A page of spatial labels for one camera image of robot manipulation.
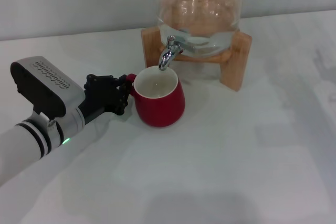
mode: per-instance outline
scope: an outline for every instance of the faucet tap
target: faucet tap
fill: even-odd
[[[175,59],[176,55],[181,54],[183,48],[176,41],[175,36],[167,37],[166,48],[162,51],[160,60],[159,60],[159,69],[164,71],[167,69],[170,62]]]

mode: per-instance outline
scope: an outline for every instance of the vent grille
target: vent grille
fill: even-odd
[[[36,61],[31,64],[33,68],[43,74],[46,78],[48,78],[51,82],[53,82],[60,89],[68,89],[70,84],[64,80],[61,76],[59,76],[52,68],[48,67],[43,61]]]

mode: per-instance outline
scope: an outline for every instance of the black stripe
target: black stripe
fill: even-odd
[[[32,119],[26,119],[24,122],[31,123],[43,135],[44,139],[47,142],[48,153],[46,155],[48,155],[51,152],[51,141],[50,141],[50,137],[48,136],[48,134],[42,129],[42,127],[40,127],[40,125],[35,123]]]
[[[59,146],[61,146],[62,143],[64,142],[64,133],[63,133],[63,130],[62,130],[61,126],[59,125],[59,123],[57,121],[56,121],[56,128],[58,130],[59,137],[61,138],[61,142],[59,144]]]
[[[44,156],[44,146],[43,146],[43,143],[42,143],[42,140],[41,138],[37,135],[37,133],[32,129],[30,128],[27,124],[24,124],[24,123],[18,123],[17,124],[18,126],[21,126],[23,128],[25,128],[27,131],[29,131],[29,133],[36,139],[36,142],[38,144],[38,146],[40,147],[40,150],[41,150],[41,158],[43,158]]]

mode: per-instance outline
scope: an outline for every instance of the robotic hand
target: robotic hand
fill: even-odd
[[[131,90],[126,75],[87,76],[85,91],[44,57],[13,62],[17,90],[32,115],[0,135],[0,186],[79,133],[104,112],[124,113]]]

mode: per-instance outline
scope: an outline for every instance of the metal spigot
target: metal spigot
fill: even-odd
[[[167,69],[170,62],[175,59],[176,55],[183,53],[184,50],[194,51],[194,47],[182,42],[183,38],[179,37],[179,40],[175,36],[167,37],[166,48],[162,51],[159,59],[159,69],[164,71]]]

